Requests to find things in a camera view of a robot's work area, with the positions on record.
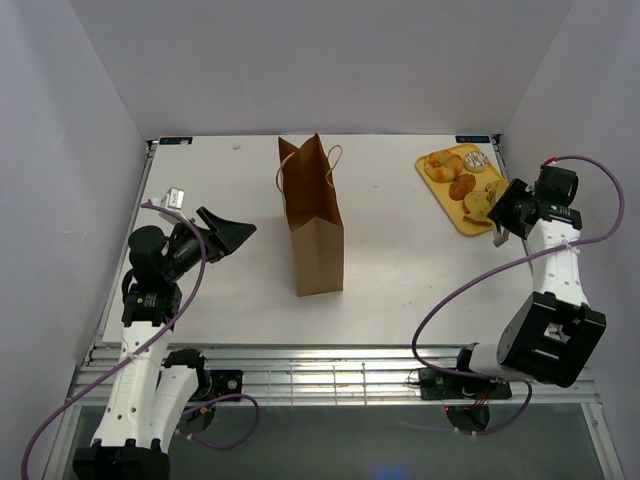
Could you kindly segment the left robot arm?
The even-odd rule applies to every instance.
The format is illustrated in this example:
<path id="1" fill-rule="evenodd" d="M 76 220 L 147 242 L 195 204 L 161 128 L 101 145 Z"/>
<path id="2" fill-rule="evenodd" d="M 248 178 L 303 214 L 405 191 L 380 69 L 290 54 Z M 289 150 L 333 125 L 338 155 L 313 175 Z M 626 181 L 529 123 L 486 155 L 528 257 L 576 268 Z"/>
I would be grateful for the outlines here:
<path id="1" fill-rule="evenodd" d="M 195 221 L 166 208 L 174 220 L 169 234 L 156 225 L 135 229 L 128 238 L 129 263 L 122 282 L 120 368 L 102 420 L 89 446 L 76 450 L 73 471 L 80 479 L 167 479 L 169 446 L 177 434 L 204 431 L 220 401 L 197 349 L 167 349 L 174 326 L 191 297 L 179 280 L 193 267 L 205 268 L 233 254 L 256 231 L 250 223 L 222 219 L 204 207 Z"/>

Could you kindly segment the metal tongs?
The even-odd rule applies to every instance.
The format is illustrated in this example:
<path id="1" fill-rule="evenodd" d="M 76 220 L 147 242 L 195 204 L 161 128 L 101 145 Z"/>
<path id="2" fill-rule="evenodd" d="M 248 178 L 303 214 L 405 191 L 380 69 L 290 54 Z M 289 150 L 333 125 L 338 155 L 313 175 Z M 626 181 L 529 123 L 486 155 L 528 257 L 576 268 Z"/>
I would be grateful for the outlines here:
<path id="1" fill-rule="evenodd" d="M 496 224 L 493 230 L 493 245 L 500 248 L 509 240 L 510 232 L 500 224 Z"/>

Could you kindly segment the herb bread slice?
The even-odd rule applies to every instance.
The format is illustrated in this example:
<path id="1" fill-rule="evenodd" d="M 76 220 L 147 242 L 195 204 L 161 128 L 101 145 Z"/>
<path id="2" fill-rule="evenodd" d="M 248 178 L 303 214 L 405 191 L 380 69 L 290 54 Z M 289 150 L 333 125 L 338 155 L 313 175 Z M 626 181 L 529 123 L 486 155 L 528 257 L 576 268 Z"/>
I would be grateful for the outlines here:
<path id="1" fill-rule="evenodd" d="M 497 202 L 505 191 L 508 189 L 509 183 L 505 180 L 495 180 L 486 184 L 485 191 L 489 202 Z"/>
<path id="2" fill-rule="evenodd" d="M 494 222 L 488 217 L 493 200 L 494 194 L 492 192 L 469 192 L 463 200 L 463 219 L 474 225 L 493 226 Z"/>

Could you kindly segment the white frosted donut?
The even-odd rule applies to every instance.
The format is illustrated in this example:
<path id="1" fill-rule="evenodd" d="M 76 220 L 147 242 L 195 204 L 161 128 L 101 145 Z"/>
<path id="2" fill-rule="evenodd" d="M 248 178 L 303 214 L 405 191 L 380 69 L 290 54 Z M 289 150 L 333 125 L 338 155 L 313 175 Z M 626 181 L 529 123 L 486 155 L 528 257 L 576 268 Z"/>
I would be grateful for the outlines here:
<path id="1" fill-rule="evenodd" d="M 465 154 L 464 165 L 468 171 L 480 173 L 488 168 L 489 159 L 483 152 L 472 150 Z"/>

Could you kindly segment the twisted golden bread roll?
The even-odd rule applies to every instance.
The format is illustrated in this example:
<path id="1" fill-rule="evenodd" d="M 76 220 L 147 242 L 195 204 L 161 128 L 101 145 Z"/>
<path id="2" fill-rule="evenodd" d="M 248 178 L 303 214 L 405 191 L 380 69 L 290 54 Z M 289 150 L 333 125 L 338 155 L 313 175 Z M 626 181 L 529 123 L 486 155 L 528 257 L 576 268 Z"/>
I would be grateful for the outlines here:
<path id="1" fill-rule="evenodd" d="M 448 150 L 440 150 L 426 156 L 424 171 L 427 176 L 438 183 L 452 182 L 462 173 L 462 158 Z"/>

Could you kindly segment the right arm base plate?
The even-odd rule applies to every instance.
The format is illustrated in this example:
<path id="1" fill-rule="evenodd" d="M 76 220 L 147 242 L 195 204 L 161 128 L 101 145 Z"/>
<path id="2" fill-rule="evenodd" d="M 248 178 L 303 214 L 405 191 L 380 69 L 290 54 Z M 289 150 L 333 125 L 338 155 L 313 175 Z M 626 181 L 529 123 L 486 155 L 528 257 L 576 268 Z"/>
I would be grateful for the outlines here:
<path id="1" fill-rule="evenodd" d="M 422 400 L 507 400 L 512 398 L 508 384 L 445 374 L 433 369 L 418 370 Z"/>

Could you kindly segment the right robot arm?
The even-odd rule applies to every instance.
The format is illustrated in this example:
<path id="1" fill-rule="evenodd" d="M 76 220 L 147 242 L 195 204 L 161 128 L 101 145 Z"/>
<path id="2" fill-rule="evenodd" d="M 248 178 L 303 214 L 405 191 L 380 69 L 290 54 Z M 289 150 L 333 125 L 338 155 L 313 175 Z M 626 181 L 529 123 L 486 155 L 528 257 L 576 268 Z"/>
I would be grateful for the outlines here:
<path id="1" fill-rule="evenodd" d="M 570 206 L 577 187 L 575 172 L 547 165 L 533 185 L 514 180 L 503 194 L 492 195 L 494 244 L 517 236 L 537 256 L 530 263 L 533 291 L 497 344 L 473 343 L 460 351 L 451 373 L 458 394 L 476 396 L 488 376 L 567 388 L 604 334 L 606 318 L 583 292 L 573 245 L 582 229 L 580 213 Z"/>

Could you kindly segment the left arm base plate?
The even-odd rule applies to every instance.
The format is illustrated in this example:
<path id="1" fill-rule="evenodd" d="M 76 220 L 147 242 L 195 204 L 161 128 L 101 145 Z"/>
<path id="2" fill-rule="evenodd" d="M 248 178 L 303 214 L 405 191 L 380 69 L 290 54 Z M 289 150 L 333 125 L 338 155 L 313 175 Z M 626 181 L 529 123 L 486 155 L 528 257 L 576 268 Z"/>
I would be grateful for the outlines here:
<path id="1" fill-rule="evenodd" d="M 211 400 L 221 396 L 239 394 L 243 389 L 242 370 L 206 370 L 206 384 L 198 400 Z"/>

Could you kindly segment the brown paper bag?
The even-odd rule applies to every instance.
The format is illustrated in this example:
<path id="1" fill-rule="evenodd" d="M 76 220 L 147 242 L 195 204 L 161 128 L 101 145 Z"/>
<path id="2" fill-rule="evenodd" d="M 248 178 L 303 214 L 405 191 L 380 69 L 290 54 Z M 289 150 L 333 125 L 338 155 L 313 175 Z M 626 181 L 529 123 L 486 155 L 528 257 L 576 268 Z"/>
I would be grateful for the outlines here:
<path id="1" fill-rule="evenodd" d="M 344 288 L 344 225 L 339 210 L 334 170 L 343 156 L 329 149 L 319 135 L 297 147 L 278 139 L 275 175 L 289 229 L 299 297 L 340 292 Z"/>

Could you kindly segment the small brown round bun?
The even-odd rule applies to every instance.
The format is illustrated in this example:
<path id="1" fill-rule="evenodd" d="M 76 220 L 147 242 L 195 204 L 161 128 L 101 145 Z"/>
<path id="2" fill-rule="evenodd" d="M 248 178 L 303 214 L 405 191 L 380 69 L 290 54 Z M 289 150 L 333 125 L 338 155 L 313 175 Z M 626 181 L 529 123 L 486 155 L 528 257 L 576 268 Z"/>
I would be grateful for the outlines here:
<path id="1" fill-rule="evenodd" d="M 449 185 L 448 195 L 451 200 L 462 201 L 467 194 L 474 190 L 476 178 L 472 174 L 461 174 Z"/>

